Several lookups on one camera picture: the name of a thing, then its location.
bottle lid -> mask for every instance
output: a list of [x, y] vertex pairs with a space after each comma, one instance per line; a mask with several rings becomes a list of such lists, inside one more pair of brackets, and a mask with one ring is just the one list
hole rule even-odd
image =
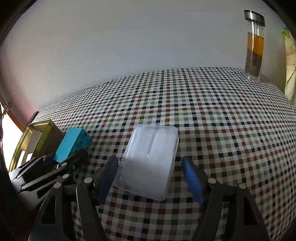
[[257, 12], [251, 10], [244, 10], [244, 18], [249, 22], [256, 22], [257, 24], [265, 27], [264, 17]]

metal screw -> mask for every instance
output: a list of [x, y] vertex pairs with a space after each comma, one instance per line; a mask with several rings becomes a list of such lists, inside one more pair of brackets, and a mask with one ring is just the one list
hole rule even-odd
[[209, 178], [207, 181], [211, 184], [215, 184], [217, 182], [214, 178]]
[[240, 183], [240, 184], [239, 184], [239, 187], [240, 187], [241, 189], [245, 189], [247, 186], [246, 186], [245, 184], [243, 184], [243, 183]]
[[58, 188], [60, 188], [60, 187], [61, 187], [61, 184], [60, 184], [60, 183], [55, 183], [55, 184], [54, 184], [54, 188], [58, 189]]
[[92, 182], [92, 178], [91, 177], [87, 177], [84, 179], [85, 183], [91, 183]]

plastic container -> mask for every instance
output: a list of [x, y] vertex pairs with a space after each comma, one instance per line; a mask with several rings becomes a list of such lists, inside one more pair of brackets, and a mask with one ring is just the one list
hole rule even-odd
[[265, 20], [254, 11], [244, 10], [244, 17], [249, 22], [247, 58], [244, 73], [255, 82], [260, 80], [265, 48]]
[[137, 125], [119, 164], [114, 185], [135, 195], [164, 200], [178, 141], [175, 127]]

blue gripper pad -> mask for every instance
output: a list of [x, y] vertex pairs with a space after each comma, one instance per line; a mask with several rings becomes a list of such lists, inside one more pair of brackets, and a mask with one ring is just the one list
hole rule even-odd
[[57, 162], [62, 162], [79, 149], [87, 150], [92, 143], [92, 139], [83, 128], [70, 128], [53, 159]]
[[107, 172], [100, 184], [99, 195], [98, 195], [99, 204], [105, 203], [117, 170], [118, 170], [118, 159], [115, 157], [112, 160], [112, 162], [111, 162], [111, 164], [110, 164], [110, 166], [109, 166], [109, 168], [108, 168], [108, 170], [107, 170]]
[[203, 195], [205, 184], [203, 180], [201, 180], [202, 177], [198, 177], [194, 163], [188, 158], [182, 158], [181, 166], [193, 200], [202, 206], [205, 203], [205, 197]]

plaid fabric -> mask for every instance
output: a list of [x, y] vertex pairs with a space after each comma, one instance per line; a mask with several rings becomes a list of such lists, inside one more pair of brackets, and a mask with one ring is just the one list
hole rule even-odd
[[[98, 207], [110, 240], [191, 239], [201, 208], [182, 175], [180, 157], [186, 155], [208, 177], [246, 183], [271, 240], [279, 240], [295, 217], [295, 109], [265, 77], [253, 83], [240, 69], [221, 67], [133, 75], [65, 97], [42, 109], [35, 121], [48, 118], [64, 132], [83, 127], [94, 140], [89, 164], [77, 172], [77, 181], [91, 176], [109, 156], [122, 157], [135, 125], [178, 128], [168, 198], [158, 202], [112, 187], [105, 205]], [[83, 239], [75, 205], [73, 217]]]

